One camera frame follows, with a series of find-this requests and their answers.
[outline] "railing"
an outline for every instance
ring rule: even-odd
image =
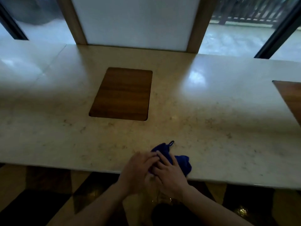
[[[277,26],[298,0],[219,0],[212,15],[224,25],[226,21],[272,24]]]

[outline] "blue towel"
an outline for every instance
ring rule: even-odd
[[[162,143],[162,144],[158,145],[157,147],[154,147],[154,149],[152,149],[151,151],[152,152],[156,152],[156,151],[161,152],[168,159],[168,161],[171,164],[173,164],[171,156],[169,155],[169,147],[171,147],[171,145],[173,145],[173,143],[174,143],[174,141],[171,141],[169,144]],[[177,159],[179,166],[180,166],[183,174],[186,177],[191,171],[189,157],[188,156],[175,156],[175,158]]]

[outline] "hand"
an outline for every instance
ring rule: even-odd
[[[186,189],[189,189],[190,185],[185,178],[178,161],[175,156],[170,154],[173,165],[162,155],[161,152],[157,151],[158,156],[163,161],[157,162],[157,167],[154,167],[153,173],[156,176],[156,183],[162,193],[168,195],[171,198],[175,198],[178,201],[183,201],[183,193]]]
[[[116,185],[124,195],[138,193],[144,186],[144,179],[149,168],[159,161],[156,152],[135,153],[123,168]]]

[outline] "person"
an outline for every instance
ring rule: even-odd
[[[117,206],[128,195],[141,191],[145,176],[153,165],[155,166],[152,167],[152,173],[160,191],[183,203],[204,225],[252,225],[190,186],[175,156],[170,155],[173,165],[160,152],[135,153],[122,170],[118,181],[79,212],[67,225],[105,225]]]

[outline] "marble countertop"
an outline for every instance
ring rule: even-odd
[[[153,71],[147,121],[89,117],[108,67]],[[119,172],[175,141],[190,179],[301,188],[301,128],[272,80],[301,63],[0,42],[0,162]]]

